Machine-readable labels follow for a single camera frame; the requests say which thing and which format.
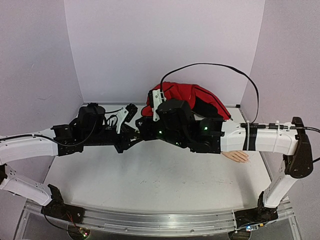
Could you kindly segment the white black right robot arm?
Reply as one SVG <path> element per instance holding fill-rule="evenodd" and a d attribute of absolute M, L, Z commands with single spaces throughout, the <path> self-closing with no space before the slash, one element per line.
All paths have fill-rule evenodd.
<path fill-rule="evenodd" d="M 275 209 L 294 183 L 309 176 L 313 167 L 312 146 L 299 117 L 292 122 L 237 123 L 222 118 L 201 120 L 154 121 L 141 117 L 135 122 L 144 141 L 162 140 L 193 153 L 220 154 L 232 151 L 270 152 L 283 160 L 270 185 L 258 203 L 262 209 Z"/>

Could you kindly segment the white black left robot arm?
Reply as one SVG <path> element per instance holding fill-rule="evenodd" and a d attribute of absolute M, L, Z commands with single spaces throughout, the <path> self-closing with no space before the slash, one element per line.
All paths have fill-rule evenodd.
<path fill-rule="evenodd" d="M 64 218 L 68 208 L 60 190 L 19 174 L 10 162 L 35 157 L 62 157 L 81 153 L 85 146 L 114 146 L 123 153 L 143 140 L 140 132 L 127 124 L 110 127 L 92 124 L 56 125 L 52 128 L 0 139 L 0 188 L 47 207 L 56 218 Z"/>

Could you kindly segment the mannequin hand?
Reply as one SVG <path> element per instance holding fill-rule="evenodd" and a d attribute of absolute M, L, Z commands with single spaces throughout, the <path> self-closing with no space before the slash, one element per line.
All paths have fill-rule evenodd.
<path fill-rule="evenodd" d="M 224 152 L 221 152 L 221 154 L 236 163 L 248 163 L 250 161 L 249 155 L 239 150 L 224 151 Z"/>

